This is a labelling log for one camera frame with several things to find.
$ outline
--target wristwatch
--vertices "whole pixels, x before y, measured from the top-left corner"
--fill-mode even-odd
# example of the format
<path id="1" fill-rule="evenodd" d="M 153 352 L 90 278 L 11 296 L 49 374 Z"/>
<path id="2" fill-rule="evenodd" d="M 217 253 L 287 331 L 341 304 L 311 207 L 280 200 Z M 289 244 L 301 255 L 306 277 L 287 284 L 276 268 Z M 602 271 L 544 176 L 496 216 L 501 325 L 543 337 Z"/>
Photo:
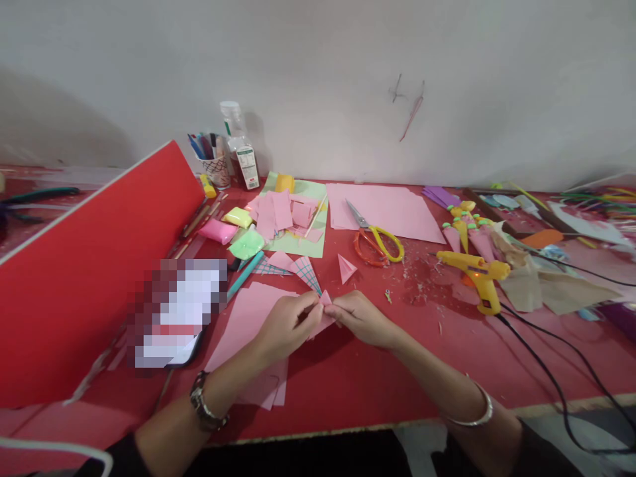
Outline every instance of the wristwatch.
<path id="1" fill-rule="evenodd" d="M 190 390 L 190 402 L 192 406 L 194 406 L 194 410 L 199 418 L 199 427 L 201 430 L 205 432 L 216 432 L 227 424 L 230 415 L 228 414 L 223 418 L 216 417 L 205 405 L 203 401 L 203 385 L 208 374 L 209 373 L 205 371 L 199 371 L 199 374 L 197 374 L 192 384 L 192 389 Z"/>

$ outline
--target scissors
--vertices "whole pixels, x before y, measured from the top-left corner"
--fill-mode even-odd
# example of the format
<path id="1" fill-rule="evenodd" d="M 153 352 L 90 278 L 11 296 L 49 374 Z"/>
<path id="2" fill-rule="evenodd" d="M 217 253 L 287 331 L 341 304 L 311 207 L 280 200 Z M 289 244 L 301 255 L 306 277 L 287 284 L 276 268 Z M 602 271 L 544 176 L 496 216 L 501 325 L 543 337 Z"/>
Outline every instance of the scissors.
<path id="1" fill-rule="evenodd" d="M 401 262 L 402 259 L 404 258 L 404 247 L 402 246 L 402 243 L 396 238 L 396 236 L 385 230 L 382 230 L 380 227 L 373 227 L 372 225 L 369 225 L 369 223 L 360 214 L 360 212 L 358 212 L 358 210 L 353 206 L 353 204 L 349 202 L 348 199 L 345 199 L 345 200 L 347 205 L 349 206 L 349 209 L 351 209 L 353 218 L 356 219 L 356 222 L 360 226 L 360 228 L 358 229 L 358 233 L 356 233 L 356 238 L 353 240 L 353 246 L 355 247 L 356 253 L 358 254 L 358 256 L 364 260 L 364 263 L 371 266 L 383 267 L 389 264 L 389 260 L 391 260 L 392 262 Z M 378 243 L 378 245 L 373 243 L 373 240 L 371 240 L 366 235 L 366 233 L 364 233 L 365 229 L 369 229 L 371 232 L 373 232 L 373 236 L 376 238 L 376 242 Z M 380 238 L 380 234 L 386 235 L 389 239 L 393 240 L 393 242 L 397 245 L 397 249 L 399 250 L 399 254 L 397 257 L 392 256 L 386 250 L 386 247 L 384 246 L 384 243 L 382 243 L 382 239 Z M 360 237 L 366 240 L 367 243 L 378 253 L 378 255 L 380 255 L 379 262 L 374 262 L 373 260 L 362 255 L 360 251 Z"/>

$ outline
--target bracelet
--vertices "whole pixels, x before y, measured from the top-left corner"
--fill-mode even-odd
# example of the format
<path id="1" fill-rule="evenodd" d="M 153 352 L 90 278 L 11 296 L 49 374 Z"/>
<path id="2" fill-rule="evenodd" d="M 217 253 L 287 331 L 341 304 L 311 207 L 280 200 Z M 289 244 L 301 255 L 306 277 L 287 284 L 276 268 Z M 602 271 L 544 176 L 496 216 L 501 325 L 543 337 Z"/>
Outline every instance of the bracelet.
<path id="1" fill-rule="evenodd" d="M 486 398 L 486 413 L 481 417 L 481 419 L 477 419 L 476 421 L 473 421 L 473 422 L 464 423 L 461 421 L 455 421 L 454 419 L 451 419 L 450 417 L 445 417 L 447 421 L 450 421 L 453 424 L 457 424 L 464 427 L 477 427 L 477 426 L 486 424 L 492 418 L 492 410 L 493 410 L 492 399 L 490 399 L 490 396 L 488 395 L 488 393 L 484 391 L 484 389 L 479 384 L 477 384 L 475 381 L 473 381 L 473 383 L 475 386 L 479 388 L 479 390 L 482 392 L 482 395 Z"/>
<path id="2" fill-rule="evenodd" d="M 192 384 L 192 389 L 190 390 L 190 402 L 199 418 L 199 427 L 201 430 L 205 432 L 215 432 L 227 424 L 230 415 L 228 414 L 223 418 L 216 417 L 205 405 L 203 400 L 203 385 L 208 374 L 209 373 L 205 371 L 199 371 L 199 374 L 197 374 Z"/>

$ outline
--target person's left hand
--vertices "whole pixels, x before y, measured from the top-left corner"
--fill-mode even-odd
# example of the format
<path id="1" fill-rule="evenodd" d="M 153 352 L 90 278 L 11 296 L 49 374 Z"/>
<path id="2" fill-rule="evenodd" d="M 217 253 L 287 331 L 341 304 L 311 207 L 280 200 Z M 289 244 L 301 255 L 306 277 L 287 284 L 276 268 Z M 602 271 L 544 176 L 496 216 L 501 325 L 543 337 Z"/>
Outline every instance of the person's left hand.
<path id="1" fill-rule="evenodd" d="M 280 298 L 261 326 L 253 344 L 269 362 L 287 358 L 302 345 L 323 316 L 318 294 L 308 291 L 299 297 Z"/>

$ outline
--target white wall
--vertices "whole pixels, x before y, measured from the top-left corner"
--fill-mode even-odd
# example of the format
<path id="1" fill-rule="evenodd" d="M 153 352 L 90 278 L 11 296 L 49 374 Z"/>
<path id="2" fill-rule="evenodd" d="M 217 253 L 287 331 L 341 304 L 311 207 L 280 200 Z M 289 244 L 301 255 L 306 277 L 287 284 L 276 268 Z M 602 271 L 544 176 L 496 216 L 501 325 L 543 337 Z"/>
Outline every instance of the white wall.
<path id="1" fill-rule="evenodd" d="M 633 0 L 5 0 L 0 162 L 124 166 L 171 138 L 193 158 L 186 132 L 222 132 L 234 99 L 264 169 L 566 187 L 636 164 L 635 20 Z"/>

